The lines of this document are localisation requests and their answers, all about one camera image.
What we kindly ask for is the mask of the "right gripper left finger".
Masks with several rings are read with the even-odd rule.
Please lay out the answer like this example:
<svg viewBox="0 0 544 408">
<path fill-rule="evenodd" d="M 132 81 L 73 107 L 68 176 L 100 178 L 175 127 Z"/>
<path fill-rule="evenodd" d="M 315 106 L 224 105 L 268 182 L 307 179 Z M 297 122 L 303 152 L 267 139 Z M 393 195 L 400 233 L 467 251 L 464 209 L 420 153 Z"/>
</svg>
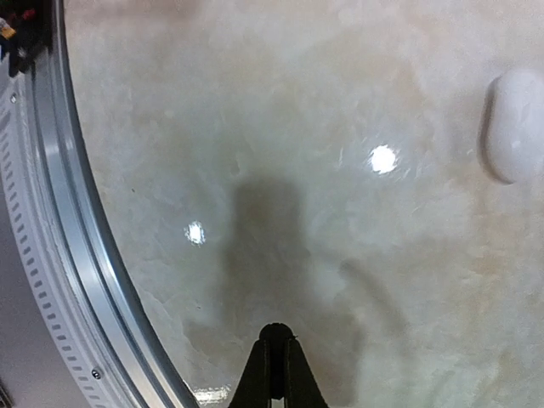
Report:
<svg viewBox="0 0 544 408">
<path fill-rule="evenodd" d="M 253 344 L 229 408 L 269 408 L 270 396 L 269 330 L 263 329 Z"/>
</svg>

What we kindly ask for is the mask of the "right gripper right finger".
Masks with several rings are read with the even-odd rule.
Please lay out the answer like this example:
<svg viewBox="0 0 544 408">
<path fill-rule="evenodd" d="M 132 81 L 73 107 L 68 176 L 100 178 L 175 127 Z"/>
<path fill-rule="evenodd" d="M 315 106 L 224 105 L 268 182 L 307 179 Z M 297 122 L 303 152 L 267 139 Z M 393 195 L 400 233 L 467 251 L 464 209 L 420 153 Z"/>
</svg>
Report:
<svg viewBox="0 0 544 408">
<path fill-rule="evenodd" d="M 327 408 L 300 342 L 294 336 L 283 339 L 284 406 Z"/>
</svg>

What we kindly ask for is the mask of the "white oblong charging case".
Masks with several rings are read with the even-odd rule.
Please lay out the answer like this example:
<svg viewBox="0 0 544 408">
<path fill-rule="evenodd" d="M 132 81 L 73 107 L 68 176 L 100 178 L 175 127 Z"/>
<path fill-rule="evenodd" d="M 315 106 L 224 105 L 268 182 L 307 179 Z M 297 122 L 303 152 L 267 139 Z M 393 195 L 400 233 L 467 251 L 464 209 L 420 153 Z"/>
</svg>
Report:
<svg viewBox="0 0 544 408">
<path fill-rule="evenodd" d="M 515 68 L 490 85 L 483 156 L 495 178 L 524 182 L 543 170 L 543 75 Z"/>
</svg>

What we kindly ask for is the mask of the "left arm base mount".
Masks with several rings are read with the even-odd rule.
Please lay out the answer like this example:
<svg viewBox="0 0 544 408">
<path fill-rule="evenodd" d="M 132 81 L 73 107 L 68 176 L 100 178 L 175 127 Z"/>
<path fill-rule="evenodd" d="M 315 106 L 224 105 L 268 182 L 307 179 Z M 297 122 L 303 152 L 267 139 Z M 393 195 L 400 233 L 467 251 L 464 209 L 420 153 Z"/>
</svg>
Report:
<svg viewBox="0 0 544 408">
<path fill-rule="evenodd" d="M 52 1 L 1 0 L 1 61 L 8 74 L 26 72 L 51 43 Z"/>
</svg>

